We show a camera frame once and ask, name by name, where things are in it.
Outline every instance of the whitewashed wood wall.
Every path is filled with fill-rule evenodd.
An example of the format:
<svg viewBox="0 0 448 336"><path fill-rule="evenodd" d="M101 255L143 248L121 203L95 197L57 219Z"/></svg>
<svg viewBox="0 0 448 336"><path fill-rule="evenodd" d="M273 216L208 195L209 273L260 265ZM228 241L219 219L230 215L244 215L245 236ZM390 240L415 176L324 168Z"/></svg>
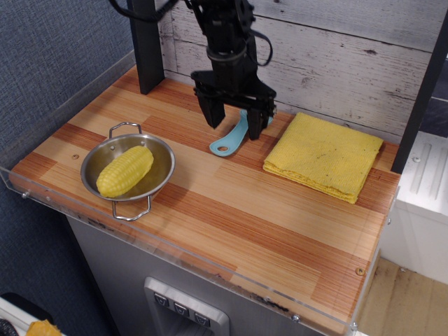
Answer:
<svg viewBox="0 0 448 336"><path fill-rule="evenodd" d="M157 0L160 6L165 0ZM399 143L428 66L446 0L258 0L252 28L274 56L258 76L279 110L303 111ZM207 40L182 1L159 23L165 76L194 85L211 69ZM268 46L257 39L260 61Z"/></svg>

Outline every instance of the bowl handle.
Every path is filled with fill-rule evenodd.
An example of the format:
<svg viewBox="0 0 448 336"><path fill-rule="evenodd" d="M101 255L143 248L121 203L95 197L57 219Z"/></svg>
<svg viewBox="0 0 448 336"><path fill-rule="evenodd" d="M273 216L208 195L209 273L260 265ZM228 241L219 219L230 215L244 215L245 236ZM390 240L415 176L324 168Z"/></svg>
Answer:
<svg viewBox="0 0 448 336"><path fill-rule="evenodd" d="M109 130L109 138L112 139L112 131L113 130L116 130L117 128L119 128L119 127L121 127L123 125L131 125L131 126L138 127L139 128L139 133L141 134L141 125L140 124L136 124L135 122L125 121L125 122L122 122L122 123L120 123L120 124L110 128L110 130Z"/></svg>
<svg viewBox="0 0 448 336"><path fill-rule="evenodd" d="M117 216L117 201L112 201L112 213L113 213L113 217L117 218L117 219L123 219L124 221L128 221L128 222L132 222L132 221L136 221L137 219L139 219L140 217L142 217L143 215L147 214L149 211L151 211L151 196L148 196L148 208L147 210L143 211L142 213L138 214L135 217L129 218L129 217L123 217L123 216Z"/></svg>

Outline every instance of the wooden floor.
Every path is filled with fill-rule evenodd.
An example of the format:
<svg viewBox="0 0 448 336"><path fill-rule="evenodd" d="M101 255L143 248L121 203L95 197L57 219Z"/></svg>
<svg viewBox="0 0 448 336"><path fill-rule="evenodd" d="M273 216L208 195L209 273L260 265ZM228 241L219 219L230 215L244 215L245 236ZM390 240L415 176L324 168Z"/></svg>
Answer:
<svg viewBox="0 0 448 336"><path fill-rule="evenodd" d="M448 285L381 258L358 329L368 336L448 335Z"/></svg>

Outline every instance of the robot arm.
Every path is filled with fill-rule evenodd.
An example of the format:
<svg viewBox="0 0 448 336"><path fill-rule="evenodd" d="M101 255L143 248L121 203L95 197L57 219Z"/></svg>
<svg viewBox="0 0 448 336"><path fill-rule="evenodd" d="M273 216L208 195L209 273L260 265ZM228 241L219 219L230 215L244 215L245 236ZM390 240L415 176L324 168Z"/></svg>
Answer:
<svg viewBox="0 0 448 336"><path fill-rule="evenodd" d="M169 0L151 17L141 17L120 8L109 0L122 15L145 22L157 22L177 0ZM255 37L265 39L271 48L265 64L272 57L269 39L251 29L255 17L247 0L185 0L195 13L202 33L207 38L210 71L194 71L195 94L207 123L216 128L225 117L224 104L247 110L249 138L258 139L275 113L276 92L257 76Z"/></svg>

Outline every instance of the yellow object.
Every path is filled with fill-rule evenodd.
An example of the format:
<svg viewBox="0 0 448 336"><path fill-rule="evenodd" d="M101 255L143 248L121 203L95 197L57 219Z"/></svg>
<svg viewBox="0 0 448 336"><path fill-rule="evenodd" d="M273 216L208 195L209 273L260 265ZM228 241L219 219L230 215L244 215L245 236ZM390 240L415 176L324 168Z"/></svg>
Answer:
<svg viewBox="0 0 448 336"><path fill-rule="evenodd" d="M62 336L62 333L48 320L32 322L26 336Z"/></svg>
<svg viewBox="0 0 448 336"><path fill-rule="evenodd" d="M99 174L97 187L103 197L127 193L149 172L153 154L145 146L135 146L115 158Z"/></svg>
<svg viewBox="0 0 448 336"><path fill-rule="evenodd" d="M383 140L299 113L263 169L354 204Z"/></svg>

